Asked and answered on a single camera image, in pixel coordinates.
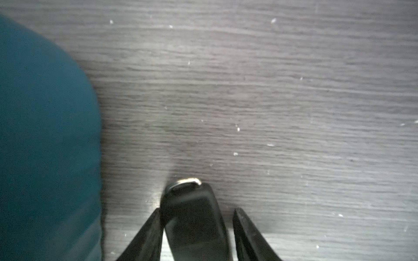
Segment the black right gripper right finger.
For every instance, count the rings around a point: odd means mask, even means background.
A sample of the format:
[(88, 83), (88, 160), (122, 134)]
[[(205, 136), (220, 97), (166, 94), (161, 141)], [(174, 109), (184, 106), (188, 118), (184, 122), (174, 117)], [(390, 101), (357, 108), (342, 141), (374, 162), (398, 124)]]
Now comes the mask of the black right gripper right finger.
[(234, 211), (233, 228), (239, 261), (282, 261), (242, 208)]

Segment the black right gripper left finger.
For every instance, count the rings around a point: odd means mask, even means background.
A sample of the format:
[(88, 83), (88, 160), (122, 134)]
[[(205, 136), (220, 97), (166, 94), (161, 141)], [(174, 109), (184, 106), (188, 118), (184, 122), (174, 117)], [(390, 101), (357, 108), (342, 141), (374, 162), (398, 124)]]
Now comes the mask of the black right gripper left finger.
[(160, 261), (162, 237), (161, 211), (157, 208), (117, 261)]

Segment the black key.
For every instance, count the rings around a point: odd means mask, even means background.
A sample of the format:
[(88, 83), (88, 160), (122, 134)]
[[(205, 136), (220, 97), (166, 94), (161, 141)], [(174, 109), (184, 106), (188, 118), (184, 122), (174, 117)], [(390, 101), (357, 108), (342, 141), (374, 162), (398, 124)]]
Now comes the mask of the black key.
[(198, 178), (165, 188), (160, 209), (175, 261), (230, 261), (229, 236), (211, 186)]

